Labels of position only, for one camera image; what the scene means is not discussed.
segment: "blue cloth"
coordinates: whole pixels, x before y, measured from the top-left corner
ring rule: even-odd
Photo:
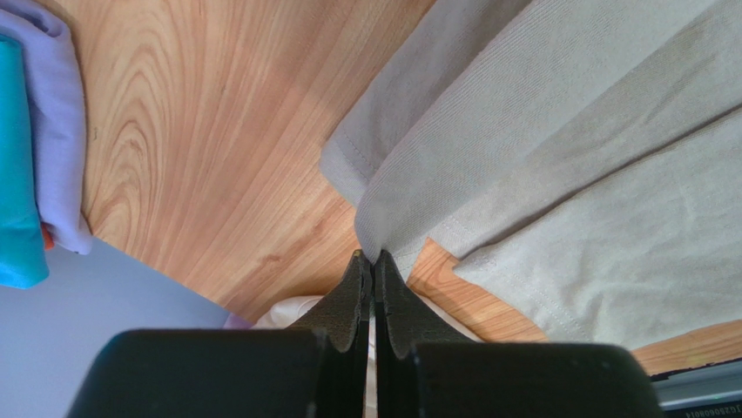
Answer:
[[[33,191],[23,50],[0,35],[0,285],[25,289],[49,275]]]

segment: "wooden surface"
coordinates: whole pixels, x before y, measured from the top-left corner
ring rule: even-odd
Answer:
[[[320,149],[433,0],[42,0],[75,36],[93,232],[255,320],[325,293],[358,246]],[[410,286],[486,340],[544,340],[429,242]],[[637,351],[651,373],[742,355],[732,323]]]

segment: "lavender fabric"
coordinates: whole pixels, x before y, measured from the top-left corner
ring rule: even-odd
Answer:
[[[0,0],[0,34],[24,47],[39,215],[55,243],[87,254],[84,95],[70,29],[31,0]]]

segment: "gray floor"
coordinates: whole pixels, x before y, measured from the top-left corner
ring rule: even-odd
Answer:
[[[0,287],[0,417],[65,415],[98,350],[133,328],[221,327],[227,311],[102,241],[55,248],[51,276]]]

